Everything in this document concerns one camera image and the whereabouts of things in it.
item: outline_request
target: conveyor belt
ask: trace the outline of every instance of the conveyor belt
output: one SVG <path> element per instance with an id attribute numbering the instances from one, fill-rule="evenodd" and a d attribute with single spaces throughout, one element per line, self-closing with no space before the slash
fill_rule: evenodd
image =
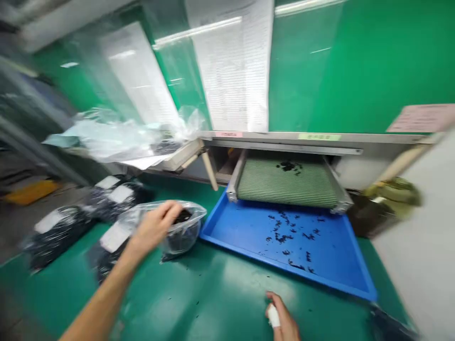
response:
<path id="1" fill-rule="evenodd" d="M 282 162 L 291 165 L 284 168 Z M 320 155 L 253 151 L 243 169 L 238 198 L 334 208 L 338 201 L 327 171 Z"/>

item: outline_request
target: bagged black parts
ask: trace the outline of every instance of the bagged black parts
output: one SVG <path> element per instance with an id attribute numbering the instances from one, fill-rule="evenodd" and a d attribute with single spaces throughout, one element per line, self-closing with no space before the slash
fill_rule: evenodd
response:
<path id="1" fill-rule="evenodd" d="M 87 198 L 87 205 L 97 207 L 101 204 L 113 190 L 121 184 L 128 182 L 129 176 L 123 174 L 109 175 L 98 182 L 90 191 Z"/>
<path id="2" fill-rule="evenodd" d="M 107 223 L 113 223 L 118 216 L 137 204 L 153 197 L 139 182 L 126 182 L 116 187 L 95 209 L 93 215 Z"/>
<path id="3" fill-rule="evenodd" d="M 25 252 L 30 268 L 41 270 L 68 250 L 94 225 L 94 220 L 79 206 L 55 209 L 35 225 Z"/>
<path id="4" fill-rule="evenodd" d="M 87 252 L 90 266 L 95 270 L 96 279 L 101 285 L 117 263 L 125 249 L 131 232 L 115 222 Z"/>

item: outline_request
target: label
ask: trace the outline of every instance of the label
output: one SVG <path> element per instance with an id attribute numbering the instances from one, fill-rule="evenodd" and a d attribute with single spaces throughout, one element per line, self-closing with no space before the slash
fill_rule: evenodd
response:
<path id="1" fill-rule="evenodd" d="M 131 194 L 133 194 L 132 189 L 129 189 L 128 187 L 120 185 L 115 190 L 113 190 L 111 194 L 109 194 L 108 198 L 110 200 L 115 201 L 116 203 L 120 204 L 123 202 L 123 200 L 125 200 Z"/>
<path id="2" fill-rule="evenodd" d="M 215 132 L 216 137 L 243 137 L 242 132 Z"/>
<path id="3" fill-rule="evenodd" d="M 455 118 L 455 104 L 406 106 L 387 128 L 389 133 L 433 133 L 444 130 Z"/>
<path id="4" fill-rule="evenodd" d="M 103 234 L 100 239 L 100 244 L 103 249 L 113 253 L 120 247 L 121 244 L 125 242 L 126 239 L 128 239 L 130 235 L 131 233 L 124 230 L 117 222 Z"/>
<path id="5" fill-rule="evenodd" d="M 316 134 L 316 133 L 301 133 L 299 140 L 314 140 L 314 141 L 339 141 L 340 134 Z"/>
<path id="6" fill-rule="evenodd" d="M 62 215 L 58 213 L 57 210 L 54 210 L 35 225 L 35 231 L 38 233 L 46 233 L 51 228 L 53 228 L 55 224 L 57 224 L 62 218 Z"/>
<path id="7" fill-rule="evenodd" d="M 108 189 L 108 188 L 111 188 L 112 186 L 114 186 L 119 181 L 120 181 L 120 179 L 117 179 L 116 177 L 109 175 L 108 177 L 105 177 L 103 180 L 98 182 L 95 186 L 101 187 L 104 189 Z"/>

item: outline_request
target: green workbench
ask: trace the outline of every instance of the green workbench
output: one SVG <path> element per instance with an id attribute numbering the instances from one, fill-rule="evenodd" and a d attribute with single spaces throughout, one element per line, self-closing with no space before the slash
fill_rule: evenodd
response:
<path id="1" fill-rule="evenodd" d="M 157 200 L 195 201 L 210 212 L 223 193 L 210 185 L 145 175 Z M 62 257 L 30 276 L 25 257 L 0 269 L 0 285 L 57 338 L 98 285 L 86 252 L 108 225 L 98 224 Z M 406 314 L 369 240 L 358 239 L 378 290 L 378 304 L 406 322 Z M 284 299 L 303 340 L 372 340 L 365 301 L 199 241 L 187 255 L 160 264 L 158 250 L 144 261 L 124 299 L 117 337 L 123 340 L 272 340 L 264 316 L 265 291 Z"/>

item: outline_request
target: paper document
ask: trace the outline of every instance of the paper document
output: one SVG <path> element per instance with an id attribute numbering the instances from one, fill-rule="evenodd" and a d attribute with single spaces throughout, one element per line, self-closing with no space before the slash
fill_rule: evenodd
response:
<path id="1" fill-rule="evenodd" d="M 455 104 L 406 106 L 389 126 L 389 133 L 433 133 L 443 131 L 455 119 Z"/>
<path id="2" fill-rule="evenodd" d="M 214 130 L 268 131 L 273 0 L 185 0 Z"/>
<path id="3" fill-rule="evenodd" d="M 160 66 L 139 22 L 100 39 L 103 55 L 145 124 L 178 119 Z"/>

